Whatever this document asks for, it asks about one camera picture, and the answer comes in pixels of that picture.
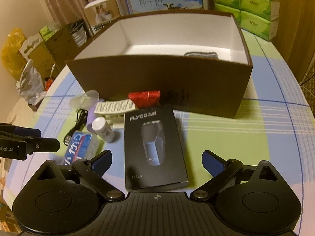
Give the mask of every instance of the tablecloth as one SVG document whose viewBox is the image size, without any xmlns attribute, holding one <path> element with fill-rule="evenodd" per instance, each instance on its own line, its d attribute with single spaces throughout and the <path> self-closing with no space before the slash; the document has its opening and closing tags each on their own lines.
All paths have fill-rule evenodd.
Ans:
<svg viewBox="0 0 315 236">
<path fill-rule="evenodd" d="M 302 214 L 294 232 L 315 235 L 315 120 L 303 93 L 288 65 L 272 43 L 243 31 L 253 72 L 244 98 L 234 119 L 174 111 L 185 162 L 189 194 L 211 176 L 202 167 L 201 155 L 211 150 L 224 159 L 238 159 L 246 165 L 269 160 L 281 173 L 302 204 Z M 65 134 L 74 126 L 76 112 L 68 103 L 83 90 L 65 67 L 44 98 L 31 127 L 43 137 L 58 138 L 61 148 L 56 154 L 35 153 L 26 161 L 13 161 L 4 199 L 11 206 L 28 179 L 46 159 L 61 163 L 66 146 Z M 125 191 L 123 130 L 119 138 L 103 148 L 113 153 L 111 168 L 103 178 Z"/>
</svg>

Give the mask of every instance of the plaid tablecloth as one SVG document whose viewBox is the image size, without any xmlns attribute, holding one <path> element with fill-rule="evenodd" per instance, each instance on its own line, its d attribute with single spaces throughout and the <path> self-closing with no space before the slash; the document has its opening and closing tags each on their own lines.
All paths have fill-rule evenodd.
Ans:
<svg viewBox="0 0 315 236">
<path fill-rule="evenodd" d="M 315 235 L 315 121 L 292 72 L 272 43 L 243 31 L 254 64 L 243 101 L 234 119 L 174 111 L 185 162 L 189 194 L 211 176 L 202 167 L 201 155 L 211 150 L 224 159 L 238 159 L 246 165 L 270 160 L 302 203 L 302 215 L 295 228 L 298 235 Z M 56 154 L 35 153 L 26 161 L 13 161 L 4 199 L 11 206 L 14 198 L 46 159 L 62 162 L 65 134 L 74 126 L 76 112 L 68 106 L 82 88 L 65 67 L 44 98 L 31 127 L 43 137 L 58 138 Z M 104 145 L 113 153 L 111 168 L 103 176 L 125 191 L 123 139 Z"/>
</svg>

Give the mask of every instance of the ribbed black surface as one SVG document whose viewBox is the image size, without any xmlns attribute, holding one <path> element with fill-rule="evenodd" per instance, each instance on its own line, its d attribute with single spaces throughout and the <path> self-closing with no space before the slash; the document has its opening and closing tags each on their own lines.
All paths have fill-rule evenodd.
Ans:
<svg viewBox="0 0 315 236">
<path fill-rule="evenodd" d="M 185 193 L 130 193 L 124 201 L 106 204 L 92 223 L 68 235 L 244 236 L 245 234 L 226 227 L 207 204 L 190 201 Z M 287 232 L 282 236 L 294 235 L 292 232 Z"/>
</svg>

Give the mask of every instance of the shaver box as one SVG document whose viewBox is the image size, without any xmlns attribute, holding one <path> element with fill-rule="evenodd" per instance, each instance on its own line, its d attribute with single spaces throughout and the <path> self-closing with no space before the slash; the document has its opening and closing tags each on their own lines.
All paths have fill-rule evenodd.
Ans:
<svg viewBox="0 0 315 236">
<path fill-rule="evenodd" d="M 167 191 L 188 185 L 171 105 L 125 114 L 126 190 Z"/>
</svg>

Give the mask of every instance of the open box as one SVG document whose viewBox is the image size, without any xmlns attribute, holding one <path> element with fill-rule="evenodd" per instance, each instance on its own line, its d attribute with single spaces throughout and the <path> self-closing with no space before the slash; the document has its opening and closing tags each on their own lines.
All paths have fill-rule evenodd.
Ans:
<svg viewBox="0 0 315 236">
<path fill-rule="evenodd" d="M 218 60 L 187 57 L 216 52 Z M 120 17 L 91 38 L 68 66 L 85 91 L 105 100 L 160 90 L 174 109 L 234 117 L 252 61 L 231 13 L 169 10 Z"/>
</svg>

